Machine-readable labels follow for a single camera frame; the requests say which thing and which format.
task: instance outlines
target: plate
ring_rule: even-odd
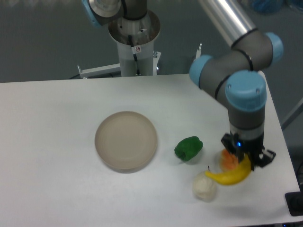
[[[107,117],[99,126],[95,145],[109,166],[130,170],[146,165],[157,148],[157,133],[142,114],[124,111]]]

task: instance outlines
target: banana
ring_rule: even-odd
[[[243,181],[251,172],[250,160],[247,155],[244,156],[244,159],[239,163],[237,168],[225,172],[214,174],[209,171],[205,172],[205,175],[219,184],[222,185],[233,185]]]

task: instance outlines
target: metal tube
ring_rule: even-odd
[[[229,46],[256,28],[236,0],[199,0],[199,2]]]

